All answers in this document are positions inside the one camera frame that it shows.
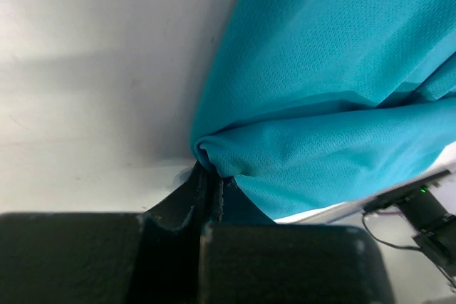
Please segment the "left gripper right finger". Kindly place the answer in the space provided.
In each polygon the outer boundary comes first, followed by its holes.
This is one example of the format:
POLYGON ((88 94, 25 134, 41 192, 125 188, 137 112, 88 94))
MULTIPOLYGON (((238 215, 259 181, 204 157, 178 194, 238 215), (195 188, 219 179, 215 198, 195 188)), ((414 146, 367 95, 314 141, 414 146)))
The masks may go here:
POLYGON ((238 187, 233 177, 214 181, 211 216, 213 222, 231 225, 276 224, 238 187))

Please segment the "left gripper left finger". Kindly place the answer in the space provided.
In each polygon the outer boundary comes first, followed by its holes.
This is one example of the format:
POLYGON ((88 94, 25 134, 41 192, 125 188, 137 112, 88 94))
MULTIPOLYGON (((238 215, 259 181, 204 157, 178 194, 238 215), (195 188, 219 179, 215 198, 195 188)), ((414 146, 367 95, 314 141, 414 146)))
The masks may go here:
POLYGON ((187 180, 147 212, 142 294, 150 303, 188 303, 195 297, 209 180, 196 163, 187 180))

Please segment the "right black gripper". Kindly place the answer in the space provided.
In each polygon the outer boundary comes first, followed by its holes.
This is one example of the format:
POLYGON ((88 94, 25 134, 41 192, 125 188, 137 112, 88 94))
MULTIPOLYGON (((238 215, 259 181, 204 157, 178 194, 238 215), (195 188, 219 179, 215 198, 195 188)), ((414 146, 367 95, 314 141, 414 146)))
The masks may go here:
POLYGON ((453 176, 454 172, 442 170, 379 194, 362 206, 365 216, 397 208, 415 231, 417 250, 449 276, 455 275, 455 210, 437 192, 453 176))

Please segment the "teal t-shirt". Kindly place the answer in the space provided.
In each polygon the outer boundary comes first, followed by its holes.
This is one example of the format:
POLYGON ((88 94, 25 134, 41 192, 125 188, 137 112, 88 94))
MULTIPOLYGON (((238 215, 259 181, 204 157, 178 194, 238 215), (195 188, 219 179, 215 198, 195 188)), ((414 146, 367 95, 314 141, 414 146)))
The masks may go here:
POLYGON ((195 158, 281 219, 375 194, 455 141, 455 0, 238 0, 195 158))

